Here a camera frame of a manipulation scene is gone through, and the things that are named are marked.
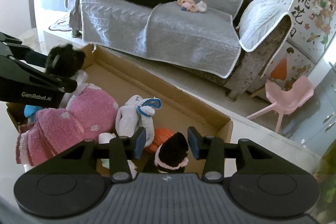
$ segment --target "sofa leg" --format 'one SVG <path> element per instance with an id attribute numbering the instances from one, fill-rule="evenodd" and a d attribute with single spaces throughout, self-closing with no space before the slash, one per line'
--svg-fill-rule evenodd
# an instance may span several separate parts
<path id="1" fill-rule="evenodd" d="M 238 92 L 234 90 L 229 90 L 225 92 L 225 97 L 230 101 L 230 102 L 235 102 L 237 100 Z"/>
<path id="2" fill-rule="evenodd" d="M 81 34 L 79 32 L 79 30 L 77 30 L 76 28 L 72 28 L 71 29 L 71 36 L 72 37 L 79 37 Z"/>

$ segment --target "black circular disc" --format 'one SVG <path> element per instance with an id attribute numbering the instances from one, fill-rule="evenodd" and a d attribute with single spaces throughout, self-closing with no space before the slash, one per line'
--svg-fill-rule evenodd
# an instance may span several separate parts
<path id="1" fill-rule="evenodd" d="M 15 183 L 14 195 L 19 206 L 30 214 L 63 218 L 96 205 L 105 188 L 104 178 L 99 174 L 25 174 Z"/>
<path id="2" fill-rule="evenodd" d="M 320 195 L 310 174 L 234 174 L 229 183 L 232 198 L 247 211 L 267 218 L 292 218 L 311 209 Z"/>

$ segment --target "drawer handle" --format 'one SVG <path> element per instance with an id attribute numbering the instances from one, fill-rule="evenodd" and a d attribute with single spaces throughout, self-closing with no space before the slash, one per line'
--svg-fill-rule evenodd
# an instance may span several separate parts
<path id="1" fill-rule="evenodd" d="M 333 122 L 330 125 L 328 125 L 328 127 L 325 129 L 325 131 L 327 132 L 329 129 L 331 129 L 334 124 L 336 124 L 336 122 Z"/>
<path id="2" fill-rule="evenodd" d="M 323 121 L 323 124 L 325 124 L 329 119 L 330 117 L 334 116 L 335 115 L 335 112 L 331 113 L 330 115 L 328 115 L 325 120 Z"/>

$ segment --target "peach plush toy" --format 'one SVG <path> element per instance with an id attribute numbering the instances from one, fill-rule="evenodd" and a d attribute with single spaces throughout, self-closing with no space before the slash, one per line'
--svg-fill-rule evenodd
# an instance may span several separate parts
<path id="1" fill-rule="evenodd" d="M 190 11 L 192 13 L 203 13 L 207 10 L 207 5 L 203 1 L 196 4 L 193 0 L 177 0 L 177 5 L 181 6 L 182 11 Z"/>

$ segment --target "orange ball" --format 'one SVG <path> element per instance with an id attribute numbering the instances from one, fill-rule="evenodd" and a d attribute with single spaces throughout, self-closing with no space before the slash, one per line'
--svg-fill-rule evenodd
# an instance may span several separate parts
<path id="1" fill-rule="evenodd" d="M 175 133 L 168 128 L 157 128 L 154 130 L 154 140 L 149 147 L 146 147 L 147 152 L 155 153 L 161 144 L 167 141 Z"/>

